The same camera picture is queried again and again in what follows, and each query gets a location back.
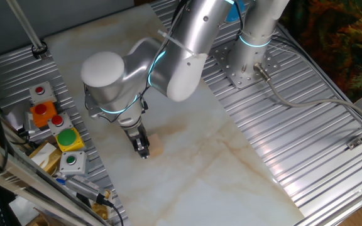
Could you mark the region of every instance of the marble-patterned surface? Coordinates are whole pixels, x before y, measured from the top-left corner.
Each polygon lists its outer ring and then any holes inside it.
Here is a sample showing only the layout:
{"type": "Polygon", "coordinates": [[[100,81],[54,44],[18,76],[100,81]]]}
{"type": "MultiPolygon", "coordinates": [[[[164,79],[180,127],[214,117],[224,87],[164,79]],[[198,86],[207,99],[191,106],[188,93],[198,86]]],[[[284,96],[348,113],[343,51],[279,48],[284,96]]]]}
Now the marble-patterned surface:
{"type": "Polygon", "coordinates": [[[164,153],[141,159],[125,133],[84,108],[82,62],[98,51],[125,55],[164,30],[148,5],[46,39],[57,67],[133,225],[279,225],[303,219],[269,169],[201,80],[176,103],[149,89],[143,123],[164,153]]]}

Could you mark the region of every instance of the metal pole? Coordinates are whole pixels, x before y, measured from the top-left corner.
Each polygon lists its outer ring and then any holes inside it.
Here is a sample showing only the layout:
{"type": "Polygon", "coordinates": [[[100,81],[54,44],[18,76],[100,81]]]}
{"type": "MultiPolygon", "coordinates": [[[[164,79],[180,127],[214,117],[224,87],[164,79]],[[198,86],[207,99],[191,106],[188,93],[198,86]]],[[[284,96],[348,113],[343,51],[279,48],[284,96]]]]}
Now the metal pole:
{"type": "Polygon", "coordinates": [[[30,41],[36,47],[36,50],[37,51],[44,50],[46,48],[46,46],[44,46],[41,43],[40,39],[37,37],[35,31],[31,27],[28,19],[26,18],[25,14],[23,13],[22,9],[20,8],[18,2],[16,0],[6,0],[6,2],[9,4],[9,7],[11,7],[16,18],[21,23],[26,34],[29,36],[30,41]]]}

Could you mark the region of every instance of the green button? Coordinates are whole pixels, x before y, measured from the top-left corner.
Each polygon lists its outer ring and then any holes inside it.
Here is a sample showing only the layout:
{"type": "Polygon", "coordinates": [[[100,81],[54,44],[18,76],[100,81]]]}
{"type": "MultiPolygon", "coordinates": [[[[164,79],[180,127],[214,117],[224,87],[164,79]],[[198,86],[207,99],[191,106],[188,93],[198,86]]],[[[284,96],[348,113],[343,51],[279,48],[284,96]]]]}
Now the green button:
{"type": "Polygon", "coordinates": [[[58,135],[58,143],[63,146],[69,146],[73,144],[76,140],[76,133],[71,129],[64,129],[58,135]]]}
{"type": "Polygon", "coordinates": [[[73,157],[73,156],[69,156],[69,157],[67,158],[67,163],[68,163],[68,164],[74,164],[75,161],[76,161],[76,159],[75,159],[75,157],[73,157]]]}

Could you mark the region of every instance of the red button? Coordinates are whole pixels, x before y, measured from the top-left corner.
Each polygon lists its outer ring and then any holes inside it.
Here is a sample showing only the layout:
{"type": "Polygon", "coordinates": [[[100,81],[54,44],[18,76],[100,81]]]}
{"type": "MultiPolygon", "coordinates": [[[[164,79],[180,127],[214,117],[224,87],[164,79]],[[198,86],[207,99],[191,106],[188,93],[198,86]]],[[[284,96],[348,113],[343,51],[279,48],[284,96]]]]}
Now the red button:
{"type": "Polygon", "coordinates": [[[37,87],[37,88],[36,88],[36,93],[37,93],[38,95],[44,94],[44,89],[43,89],[43,87],[37,87]]]}
{"type": "Polygon", "coordinates": [[[39,104],[35,107],[36,114],[43,115],[47,112],[47,106],[44,104],[39,104]]]}
{"type": "Polygon", "coordinates": [[[51,122],[56,126],[62,126],[62,124],[63,124],[63,120],[62,120],[61,116],[54,116],[51,119],[51,122]]]}

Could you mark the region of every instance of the control box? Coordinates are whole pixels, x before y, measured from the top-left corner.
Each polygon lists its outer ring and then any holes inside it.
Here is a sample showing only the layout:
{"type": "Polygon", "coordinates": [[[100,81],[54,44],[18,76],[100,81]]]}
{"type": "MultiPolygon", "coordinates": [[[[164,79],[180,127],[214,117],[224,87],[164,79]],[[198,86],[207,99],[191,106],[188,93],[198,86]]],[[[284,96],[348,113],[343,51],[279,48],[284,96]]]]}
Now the control box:
{"type": "Polygon", "coordinates": [[[47,126],[47,121],[57,115],[57,110],[51,100],[30,108],[33,123],[38,127],[47,126]]]}
{"type": "Polygon", "coordinates": [[[43,82],[29,88],[31,101],[34,105],[47,101],[55,103],[57,98],[49,82],[43,82]]]}
{"type": "Polygon", "coordinates": [[[60,134],[64,129],[74,128],[74,125],[66,112],[53,116],[51,119],[47,120],[47,124],[54,136],[60,134]]]}
{"type": "Polygon", "coordinates": [[[67,151],[62,153],[60,172],[64,175],[86,174],[87,155],[84,151],[67,151]]]}

